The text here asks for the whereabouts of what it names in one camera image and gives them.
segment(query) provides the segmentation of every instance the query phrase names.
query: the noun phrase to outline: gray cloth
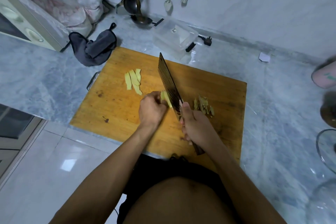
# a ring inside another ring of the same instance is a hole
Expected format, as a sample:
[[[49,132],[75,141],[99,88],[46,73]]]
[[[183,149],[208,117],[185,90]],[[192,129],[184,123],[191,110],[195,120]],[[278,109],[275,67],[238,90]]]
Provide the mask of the gray cloth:
[[[112,23],[95,41],[88,40],[78,32],[71,32],[69,40],[76,59],[87,67],[101,65],[107,61],[117,45],[117,37],[112,32],[115,27],[116,24]]]

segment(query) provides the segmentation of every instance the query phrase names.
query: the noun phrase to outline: hand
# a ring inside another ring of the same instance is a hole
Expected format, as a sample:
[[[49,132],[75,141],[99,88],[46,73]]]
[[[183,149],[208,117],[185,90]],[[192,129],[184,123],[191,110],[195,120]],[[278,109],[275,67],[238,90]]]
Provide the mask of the hand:
[[[167,111],[167,102],[160,103],[160,91],[153,91],[140,101],[139,118],[141,126],[157,128]]]
[[[193,141],[205,152],[217,143],[223,144],[209,119],[201,111],[191,110],[187,102],[182,104],[182,110],[183,119],[180,123],[183,125],[184,140]]]

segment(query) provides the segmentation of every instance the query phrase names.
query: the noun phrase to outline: person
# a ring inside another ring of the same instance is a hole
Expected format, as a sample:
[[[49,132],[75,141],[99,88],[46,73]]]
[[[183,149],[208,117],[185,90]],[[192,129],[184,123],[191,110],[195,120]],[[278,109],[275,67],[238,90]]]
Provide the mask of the person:
[[[50,224],[103,224],[122,193],[117,223],[286,223],[243,172],[208,118],[183,103],[184,139],[204,149],[218,174],[185,158],[141,154],[167,111],[160,92],[140,102],[136,131],[94,169]]]

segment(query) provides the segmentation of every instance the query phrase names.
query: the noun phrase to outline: blue marble countertop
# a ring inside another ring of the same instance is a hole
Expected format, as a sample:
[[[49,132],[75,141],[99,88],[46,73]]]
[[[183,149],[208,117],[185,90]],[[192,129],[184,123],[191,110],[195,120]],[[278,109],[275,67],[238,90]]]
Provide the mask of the blue marble countertop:
[[[128,17],[108,15],[90,38],[112,22],[122,47],[159,55],[150,31]],[[247,82],[241,167],[288,223],[328,223],[332,217],[323,219],[321,205],[336,180],[315,147],[317,134],[329,128],[319,113],[326,91],[310,78],[322,60],[216,32],[211,36],[212,46],[200,41],[179,62]],[[60,53],[5,35],[0,43],[0,103],[68,124],[103,65],[84,67],[71,47]],[[269,63],[258,60],[261,51],[271,55]]]

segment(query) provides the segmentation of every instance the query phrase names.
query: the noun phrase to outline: cleaver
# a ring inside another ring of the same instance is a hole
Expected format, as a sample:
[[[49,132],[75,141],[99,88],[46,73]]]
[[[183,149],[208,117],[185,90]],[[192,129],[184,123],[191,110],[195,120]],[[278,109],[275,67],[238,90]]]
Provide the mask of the cleaver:
[[[159,56],[159,74],[163,82],[163,86],[165,87],[165,90],[167,92],[170,103],[173,106],[177,120],[180,121],[181,119],[183,119],[183,113],[182,113],[183,99],[181,98],[176,88],[174,80],[171,77],[168,66],[161,52]],[[192,142],[192,145],[197,155],[202,155],[205,153],[204,150],[194,142]]]

